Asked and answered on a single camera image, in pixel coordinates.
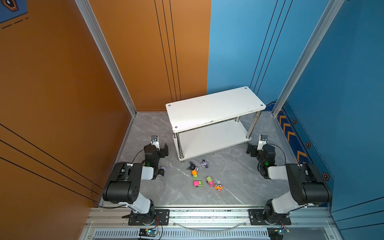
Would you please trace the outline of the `black purple bat toy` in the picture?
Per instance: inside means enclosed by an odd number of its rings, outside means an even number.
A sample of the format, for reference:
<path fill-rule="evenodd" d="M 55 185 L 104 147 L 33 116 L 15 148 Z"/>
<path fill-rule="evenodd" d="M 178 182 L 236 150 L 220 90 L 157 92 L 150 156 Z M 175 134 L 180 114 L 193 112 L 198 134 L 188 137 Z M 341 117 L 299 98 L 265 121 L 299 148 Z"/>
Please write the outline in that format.
<path fill-rule="evenodd" d="M 194 163 L 190 162 L 190 166 L 187 168 L 187 170 L 198 171 L 199 167 L 197 165 L 195 165 Z"/>

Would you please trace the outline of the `purple toy car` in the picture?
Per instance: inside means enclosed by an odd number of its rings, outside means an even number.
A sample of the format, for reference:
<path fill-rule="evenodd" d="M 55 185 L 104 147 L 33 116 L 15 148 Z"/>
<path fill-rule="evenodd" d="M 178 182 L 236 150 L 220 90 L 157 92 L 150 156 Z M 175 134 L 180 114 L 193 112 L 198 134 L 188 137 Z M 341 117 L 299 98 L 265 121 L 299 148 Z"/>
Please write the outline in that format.
<path fill-rule="evenodd" d="M 202 166 L 204 167 L 204 168 L 208 168 L 209 167 L 209 163 L 206 161 L 206 160 L 202 160 Z"/>

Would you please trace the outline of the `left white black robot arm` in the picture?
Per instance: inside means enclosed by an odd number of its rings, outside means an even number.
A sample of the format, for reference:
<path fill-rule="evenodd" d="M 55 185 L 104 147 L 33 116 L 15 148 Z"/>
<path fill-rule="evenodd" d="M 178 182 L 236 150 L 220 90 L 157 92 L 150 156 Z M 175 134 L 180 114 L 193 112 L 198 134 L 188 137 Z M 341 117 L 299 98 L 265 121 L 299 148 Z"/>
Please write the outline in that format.
<path fill-rule="evenodd" d="M 159 162 L 169 155 L 169 147 L 165 145 L 159 149 L 149 144 L 144 147 L 144 154 L 143 163 L 120 162 L 114 165 L 103 190 L 103 200 L 130 208 L 138 217 L 153 219 L 155 205 L 152 200 L 140 193 L 141 182 L 164 175 Z"/>

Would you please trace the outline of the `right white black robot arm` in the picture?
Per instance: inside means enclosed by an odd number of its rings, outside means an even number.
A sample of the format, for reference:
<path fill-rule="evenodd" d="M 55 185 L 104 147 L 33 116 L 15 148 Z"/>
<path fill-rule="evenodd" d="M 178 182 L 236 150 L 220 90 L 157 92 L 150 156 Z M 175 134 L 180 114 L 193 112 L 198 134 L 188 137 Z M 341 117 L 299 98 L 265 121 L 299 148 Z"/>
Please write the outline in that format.
<path fill-rule="evenodd" d="M 290 190 L 278 198 L 268 200 L 266 217 L 280 217 L 310 205 L 332 201 L 332 191 L 314 164 L 276 165 L 275 146 L 247 144 L 247 154 L 258 160 L 258 171 L 264 179 L 283 180 Z"/>

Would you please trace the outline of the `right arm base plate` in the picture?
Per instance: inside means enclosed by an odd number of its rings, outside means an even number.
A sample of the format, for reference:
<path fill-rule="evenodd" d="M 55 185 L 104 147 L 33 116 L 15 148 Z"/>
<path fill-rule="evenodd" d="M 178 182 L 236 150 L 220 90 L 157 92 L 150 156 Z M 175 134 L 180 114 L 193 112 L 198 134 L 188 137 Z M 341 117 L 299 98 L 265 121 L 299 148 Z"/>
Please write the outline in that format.
<path fill-rule="evenodd" d="M 264 209 L 249 209 L 249 220 L 251 225 L 285 225 L 292 224 L 288 214 L 276 214 L 274 211 L 266 212 Z"/>

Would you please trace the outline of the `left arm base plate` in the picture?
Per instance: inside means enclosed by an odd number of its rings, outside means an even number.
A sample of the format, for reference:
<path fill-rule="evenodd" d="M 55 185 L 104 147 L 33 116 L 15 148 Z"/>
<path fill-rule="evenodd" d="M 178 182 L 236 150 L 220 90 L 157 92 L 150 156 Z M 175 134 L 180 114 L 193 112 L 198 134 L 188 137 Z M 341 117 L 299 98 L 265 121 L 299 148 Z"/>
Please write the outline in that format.
<path fill-rule="evenodd" d="M 169 209 L 155 209 L 148 214 L 132 214 L 128 221 L 129 226 L 154 226 L 160 221 L 162 226 L 167 226 L 170 220 Z"/>

